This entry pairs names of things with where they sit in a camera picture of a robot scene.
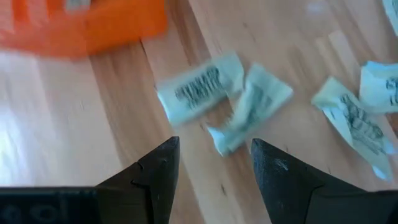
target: wooden surface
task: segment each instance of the wooden surface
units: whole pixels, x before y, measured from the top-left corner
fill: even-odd
[[[270,223],[250,140],[222,158],[203,128],[221,124],[234,102],[172,130],[155,93],[157,82],[235,50],[245,69],[259,62],[295,91],[253,137],[366,190],[397,188],[310,104],[328,76],[357,94],[367,60],[398,62],[381,1],[168,0],[167,13],[166,34],[78,62],[1,53],[0,185],[95,185],[178,135],[170,223]],[[398,157],[391,163],[398,181]]]

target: crumpled banknote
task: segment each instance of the crumpled banknote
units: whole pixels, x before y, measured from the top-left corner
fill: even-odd
[[[291,87],[261,65],[254,64],[230,120],[221,129],[208,127],[217,151],[222,156],[234,152],[249,134],[258,129],[292,95]]]
[[[359,100],[369,113],[398,112],[398,64],[368,62],[363,66]]]
[[[344,140],[372,165],[378,177],[392,180],[387,151],[393,151],[393,146],[352,92],[331,77],[313,97],[312,104],[323,111]]]
[[[157,85],[157,96],[170,124],[178,126],[204,113],[222,98],[240,93],[243,76],[238,55],[227,54]]]

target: dollar bill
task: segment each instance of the dollar bill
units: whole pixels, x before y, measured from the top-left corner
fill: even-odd
[[[220,129],[208,127],[217,151],[222,156],[234,152],[248,135],[258,129],[292,95],[291,87],[261,65],[254,64],[230,120]]]
[[[313,99],[344,140],[373,167],[375,174],[392,180],[387,151],[392,144],[359,100],[331,77]]]
[[[398,36],[398,0],[383,0],[383,5],[392,28]]]
[[[359,99],[369,113],[398,112],[398,64],[368,62],[363,66]]]
[[[210,109],[222,98],[243,90],[244,70],[236,53],[211,60],[156,86],[157,96],[172,126]]]

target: wooden table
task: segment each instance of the wooden table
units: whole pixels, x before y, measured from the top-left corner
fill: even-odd
[[[78,62],[0,55],[1,185],[95,185],[178,135],[170,223],[270,223],[249,141],[222,158],[203,128],[221,124],[234,102],[172,130],[154,89],[235,50],[245,69],[259,62],[295,91],[253,137],[366,190],[396,189],[310,104],[331,75],[357,93],[367,60],[398,62],[380,0],[168,0],[167,13],[166,34]]]

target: orange bag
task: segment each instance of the orange bag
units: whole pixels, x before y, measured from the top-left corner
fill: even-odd
[[[64,12],[63,0],[47,0],[46,15],[33,18],[26,2],[37,0],[9,1],[13,1],[14,29],[3,26],[8,29],[0,32],[0,47],[43,56],[83,57],[159,34],[167,27],[164,0],[99,1],[89,10],[72,12]]]

